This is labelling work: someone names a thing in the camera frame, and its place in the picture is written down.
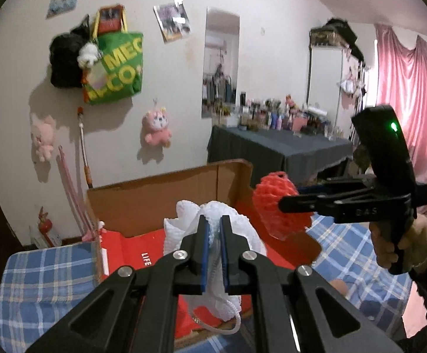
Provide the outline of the right hand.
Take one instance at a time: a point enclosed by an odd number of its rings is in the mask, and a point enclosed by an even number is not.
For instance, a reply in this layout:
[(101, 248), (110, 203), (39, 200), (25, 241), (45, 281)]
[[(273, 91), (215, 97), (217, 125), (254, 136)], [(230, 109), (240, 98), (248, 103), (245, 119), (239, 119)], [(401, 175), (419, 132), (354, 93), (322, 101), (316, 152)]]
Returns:
[[(390, 269), (391, 265), (398, 261), (395, 246), (383, 238), (380, 224), (371, 222), (369, 229), (377, 264), (384, 269)], [(427, 217), (425, 215), (418, 214), (411, 228), (398, 243), (398, 248), (404, 252), (405, 259), (415, 272), (422, 273), (427, 269)]]

